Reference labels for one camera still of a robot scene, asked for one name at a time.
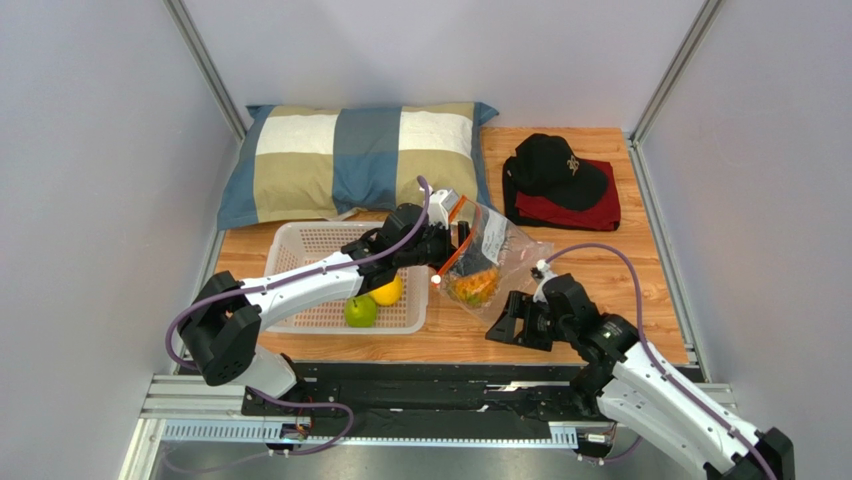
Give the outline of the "clear zip top bag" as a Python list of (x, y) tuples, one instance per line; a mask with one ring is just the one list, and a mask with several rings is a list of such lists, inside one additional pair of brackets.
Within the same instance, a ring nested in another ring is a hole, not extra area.
[[(532, 238), (501, 213), (461, 196), (451, 214), (452, 227), (459, 221), (468, 221), (471, 237), (467, 249), (455, 253), (432, 276), (430, 283), (442, 296), (478, 318), (487, 325), (493, 324), (501, 314), (511, 291), (523, 291), (532, 282), (531, 269), (540, 259), (554, 252), (553, 244)], [(449, 282), (490, 267), (499, 271), (499, 286), (491, 301), (479, 308), (470, 308), (455, 300), (448, 292)]]

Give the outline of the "orange fake pineapple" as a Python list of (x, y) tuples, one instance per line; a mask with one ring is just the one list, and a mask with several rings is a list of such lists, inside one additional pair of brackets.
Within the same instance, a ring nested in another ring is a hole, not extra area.
[(490, 267), (480, 272), (456, 277), (448, 284), (451, 297), (470, 308), (487, 305), (497, 292), (499, 286), (499, 271)]

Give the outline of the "yellow fake orange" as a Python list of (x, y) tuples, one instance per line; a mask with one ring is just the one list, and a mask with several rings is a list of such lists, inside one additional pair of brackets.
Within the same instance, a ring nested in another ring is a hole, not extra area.
[(387, 284), (376, 288), (368, 293), (368, 296), (379, 306), (392, 306), (403, 296), (404, 284), (399, 275)]

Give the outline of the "green fake apple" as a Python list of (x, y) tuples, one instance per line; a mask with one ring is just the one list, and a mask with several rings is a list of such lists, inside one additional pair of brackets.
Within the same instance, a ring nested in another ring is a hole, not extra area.
[(370, 328), (378, 317), (378, 305), (368, 295), (353, 297), (346, 301), (343, 314), (349, 327)]

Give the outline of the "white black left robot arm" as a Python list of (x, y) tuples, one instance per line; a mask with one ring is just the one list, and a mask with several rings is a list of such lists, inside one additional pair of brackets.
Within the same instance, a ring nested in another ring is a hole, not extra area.
[(258, 344), (279, 321), (318, 305), (375, 291), (408, 267), (439, 268), (455, 254), (448, 213), (404, 204), (382, 225), (339, 251), (282, 274), (238, 280), (210, 277), (170, 325), (192, 360), (187, 368), (209, 386), (241, 384), (281, 396), (297, 382), (287, 360)]

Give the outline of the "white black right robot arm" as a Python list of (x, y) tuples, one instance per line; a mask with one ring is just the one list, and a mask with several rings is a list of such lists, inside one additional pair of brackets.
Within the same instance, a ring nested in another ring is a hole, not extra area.
[(791, 439), (765, 432), (713, 400), (619, 315), (602, 313), (571, 275), (509, 293), (487, 339), (542, 351), (566, 342), (586, 361), (570, 402), (636, 432), (688, 473), (706, 479), (792, 479)]

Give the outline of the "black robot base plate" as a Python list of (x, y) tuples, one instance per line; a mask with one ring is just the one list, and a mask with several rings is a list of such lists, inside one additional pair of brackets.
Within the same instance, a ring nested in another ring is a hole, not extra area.
[(579, 364), (298, 362), (290, 402), (355, 413), (350, 437), (539, 440), (551, 421), (606, 423), (570, 385)]

